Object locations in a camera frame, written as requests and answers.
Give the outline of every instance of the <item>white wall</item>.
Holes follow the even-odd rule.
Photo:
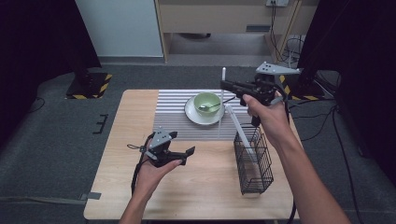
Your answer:
[[[98,56],[163,56],[154,0],[76,3]]]

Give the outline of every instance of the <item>gray carpet floor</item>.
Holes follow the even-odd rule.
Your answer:
[[[218,89],[221,77],[218,66],[106,65],[92,71],[113,75],[101,99],[65,99],[73,74],[56,77],[40,86],[37,95],[40,99],[33,103],[33,112],[26,115],[0,155],[0,197],[78,200],[81,194],[91,191],[125,90]],[[252,80],[254,71],[255,67],[227,67],[227,78]],[[291,114],[301,139],[320,132],[303,141],[304,148],[352,222],[359,223],[332,115],[327,119],[319,115],[328,114],[334,105],[335,101],[311,102],[295,106]],[[100,130],[97,122],[103,121],[101,115],[108,115],[106,125],[101,134],[93,134]],[[334,118],[346,151],[362,220],[364,223],[396,223],[396,189],[375,161],[359,155],[342,117],[335,113]],[[83,211],[84,204],[1,202],[0,223],[85,223]]]

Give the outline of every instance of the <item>person's left hand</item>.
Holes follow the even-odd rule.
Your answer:
[[[140,167],[140,171],[137,175],[134,194],[144,195],[148,200],[154,190],[160,184],[160,181],[163,179],[163,177],[180,164],[181,160],[169,161],[164,166],[157,168],[151,164],[149,158],[145,155],[143,158],[143,164]]]

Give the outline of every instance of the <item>wooden table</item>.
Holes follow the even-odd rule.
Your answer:
[[[132,90],[122,95],[106,148],[92,185],[99,200],[87,201],[84,217],[120,219],[130,197],[134,167],[141,146],[152,133],[159,91]],[[291,126],[297,134],[294,124]],[[160,183],[143,219],[286,219],[292,195],[274,148],[269,147],[274,182],[263,194],[242,195],[233,141],[172,141],[172,151],[196,146],[186,166],[179,166]]]

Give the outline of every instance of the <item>black curtain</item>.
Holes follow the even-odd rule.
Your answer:
[[[77,72],[70,52],[81,71],[101,66],[74,0],[0,0],[0,146],[40,83]]]
[[[343,118],[361,154],[376,159],[396,185],[395,12],[391,0],[320,1],[299,67],[302,82],[318,70],[340,73],[336,99]]]

